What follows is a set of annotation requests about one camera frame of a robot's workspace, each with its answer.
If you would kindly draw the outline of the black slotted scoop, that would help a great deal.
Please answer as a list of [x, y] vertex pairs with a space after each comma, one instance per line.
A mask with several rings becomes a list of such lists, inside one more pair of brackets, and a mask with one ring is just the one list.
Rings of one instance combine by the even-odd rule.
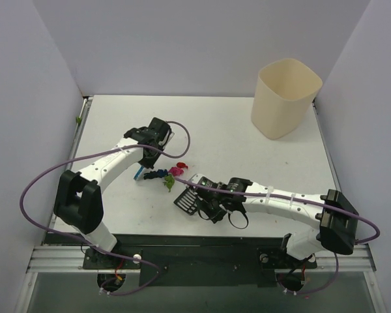
[[196, 193], [192, 189], [186, 188], [173, 203], [187, 215], [193, 215], [197, 211], [197, 201]]

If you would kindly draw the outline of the red paper scrap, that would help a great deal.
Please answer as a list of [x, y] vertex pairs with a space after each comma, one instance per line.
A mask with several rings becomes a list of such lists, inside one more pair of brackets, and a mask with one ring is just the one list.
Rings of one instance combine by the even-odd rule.
[[184, 162], [178, 162], [177, 167], [180, 169], [188, 169], [188, 165]]

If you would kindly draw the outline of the black paper scrap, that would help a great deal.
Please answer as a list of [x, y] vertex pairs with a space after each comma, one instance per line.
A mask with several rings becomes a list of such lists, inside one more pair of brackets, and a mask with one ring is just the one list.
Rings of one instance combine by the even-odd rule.
[[156, 171], [150, 171], [150, 172], [147, 172], [143, 175], [143, 179], [144, 180], [147, 180], [147, 179], [154, 179], [154, 178], [158, 178], [158, 174]]

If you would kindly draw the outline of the pink paper scrap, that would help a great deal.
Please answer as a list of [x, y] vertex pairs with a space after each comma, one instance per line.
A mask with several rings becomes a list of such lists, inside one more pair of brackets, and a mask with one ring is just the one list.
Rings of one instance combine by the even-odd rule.
[[184, 173], [184, 170], [182, 168], [178, 168], [178, 167], [171, 167], [168, 171], [172, 176], [176, 177], [176, 176], [180, 176]]

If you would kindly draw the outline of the blue hand brush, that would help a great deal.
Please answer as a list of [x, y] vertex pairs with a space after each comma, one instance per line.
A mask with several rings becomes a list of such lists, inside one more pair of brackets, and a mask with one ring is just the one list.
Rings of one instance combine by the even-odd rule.
[[139, 170], [136, 172], [136, 174], [134, 175], [134, 180], [135, 181], [137, 181], [139, 178], [140, 178], [140, 176], [141, 176], [141, 174], [142, 174], [142, 172], [143, 172], [143, 170], [145, 169], [145, 167], [144, 166], [141, 166], [140, 168], [139, 168]]

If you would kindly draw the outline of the green paper scrap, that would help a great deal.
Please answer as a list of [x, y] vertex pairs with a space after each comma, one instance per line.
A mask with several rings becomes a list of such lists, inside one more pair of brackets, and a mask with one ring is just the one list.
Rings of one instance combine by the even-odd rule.
[[175, 178], [171, 174], [164, 177], [163, 181], [164, 186], [168, 189], [168, 192], [171, 192], [171, 189], [173, 188], [175, 184]]

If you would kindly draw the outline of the blue paper scrap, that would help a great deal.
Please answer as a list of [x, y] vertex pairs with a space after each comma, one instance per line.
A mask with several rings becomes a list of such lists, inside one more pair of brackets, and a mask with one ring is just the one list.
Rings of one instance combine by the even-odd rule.
[[156, 171], [156, 174], [158, 177], [165, 177], [169, 175], [169, 172], [167, 169], [159, 169]]

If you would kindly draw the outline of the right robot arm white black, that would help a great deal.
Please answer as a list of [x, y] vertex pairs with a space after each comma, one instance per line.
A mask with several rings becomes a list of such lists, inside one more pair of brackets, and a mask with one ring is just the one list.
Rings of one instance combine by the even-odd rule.
[[357, 211], [338, 190], [330, 189], [323, 195], [297, 194], [238, 177], [227, 184], [215, 183], [201, 174], [191, 181], [196, 184], [199, 208], [215, 222], [238, 212], [242, 216], [266, 213], [307, 225], [307, 231], [285, 235], [278, 259], [286, 267], [322, 250], [353, 253], [358, 222], [352, 216]]

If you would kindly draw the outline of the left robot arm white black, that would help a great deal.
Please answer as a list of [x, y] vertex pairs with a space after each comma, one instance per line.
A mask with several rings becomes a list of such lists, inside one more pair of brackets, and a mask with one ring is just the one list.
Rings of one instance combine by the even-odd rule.
[[103, 191], [131, 165], [152, 169], [172, 135], [165, 121], [154, 117], [147, 127], [131, 128], [111, 153], [77, 172], [65, 171], [59, 179], [53, 213], [101, 248], [98, 261], [112, 269], [120, 263], [117, 239], [103, 222]]

